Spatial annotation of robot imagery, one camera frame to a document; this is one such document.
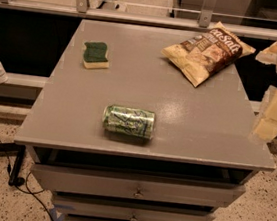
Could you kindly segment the green and yellow sponge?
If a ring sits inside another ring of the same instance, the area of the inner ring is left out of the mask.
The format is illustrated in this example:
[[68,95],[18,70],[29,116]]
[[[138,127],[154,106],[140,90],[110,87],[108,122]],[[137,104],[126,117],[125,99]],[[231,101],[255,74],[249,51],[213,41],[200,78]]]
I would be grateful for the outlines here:
[[86,69],[104,69],[109,67],[107,59],[108,46],[102,42],[85,42],[83,64]]

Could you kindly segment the middle grey drawer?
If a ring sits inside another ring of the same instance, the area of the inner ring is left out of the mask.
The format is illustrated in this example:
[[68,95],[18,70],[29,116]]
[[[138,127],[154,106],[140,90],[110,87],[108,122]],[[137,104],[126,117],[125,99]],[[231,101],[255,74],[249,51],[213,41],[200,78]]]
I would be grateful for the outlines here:
[[58,211],[66,214],[125,221],[212,221],[214,219],[212,213],[204,211],[109,200],[54,196],[53,203]]

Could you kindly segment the sea salt chips bag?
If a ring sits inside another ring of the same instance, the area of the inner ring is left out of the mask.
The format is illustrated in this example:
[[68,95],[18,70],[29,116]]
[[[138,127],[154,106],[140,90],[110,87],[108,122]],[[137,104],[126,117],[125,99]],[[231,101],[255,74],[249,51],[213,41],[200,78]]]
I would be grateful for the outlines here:
[[218,22],[211,30],[162,49],[194,87],[256,49]]

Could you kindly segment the grey drawer cabinet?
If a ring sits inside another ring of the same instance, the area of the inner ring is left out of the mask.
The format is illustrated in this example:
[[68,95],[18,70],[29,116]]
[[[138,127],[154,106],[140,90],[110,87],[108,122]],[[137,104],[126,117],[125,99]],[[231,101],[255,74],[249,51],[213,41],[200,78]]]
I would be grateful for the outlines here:
[[184,31],[83,21],[16,136],[65,221],[212,221],[274,167],[228,67],[194,86]]

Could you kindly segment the grey metal railing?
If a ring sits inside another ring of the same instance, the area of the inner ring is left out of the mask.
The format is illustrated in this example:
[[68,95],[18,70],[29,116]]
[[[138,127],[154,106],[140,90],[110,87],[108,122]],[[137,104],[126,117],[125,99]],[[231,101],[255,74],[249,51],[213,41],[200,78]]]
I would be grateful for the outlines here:
[[0,0],[0,7],[277,40],[277,0]]

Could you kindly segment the green soda can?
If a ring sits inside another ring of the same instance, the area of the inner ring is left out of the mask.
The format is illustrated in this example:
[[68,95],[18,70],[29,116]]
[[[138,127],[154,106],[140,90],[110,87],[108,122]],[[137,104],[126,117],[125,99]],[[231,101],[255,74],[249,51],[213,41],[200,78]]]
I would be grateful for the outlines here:
[[146,140],[153,136],[155,120],[154,112],[114,104],[106,107],[102,116],[105,130]]

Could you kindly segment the top grey drawer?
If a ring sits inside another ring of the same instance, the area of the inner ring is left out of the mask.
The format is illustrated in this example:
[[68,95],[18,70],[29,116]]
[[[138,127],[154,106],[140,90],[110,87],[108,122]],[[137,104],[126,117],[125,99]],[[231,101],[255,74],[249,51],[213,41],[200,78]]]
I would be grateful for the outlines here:
[[200,182],[53,165],[35,164],[31,171],[41,187],[51,191],[214,208],[228,206],[246,191],[241,184]]

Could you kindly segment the black metal stand leg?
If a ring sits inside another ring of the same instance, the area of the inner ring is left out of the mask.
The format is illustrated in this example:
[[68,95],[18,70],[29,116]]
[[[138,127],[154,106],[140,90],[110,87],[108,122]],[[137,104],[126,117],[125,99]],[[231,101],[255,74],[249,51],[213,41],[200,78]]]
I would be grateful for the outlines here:
[[26,148],[22,145],[12,143],[0,143],[0,157],[7,158],[8,166],[6,168],[9,174],[9,186],[21,186],[25,179],[19,176]]

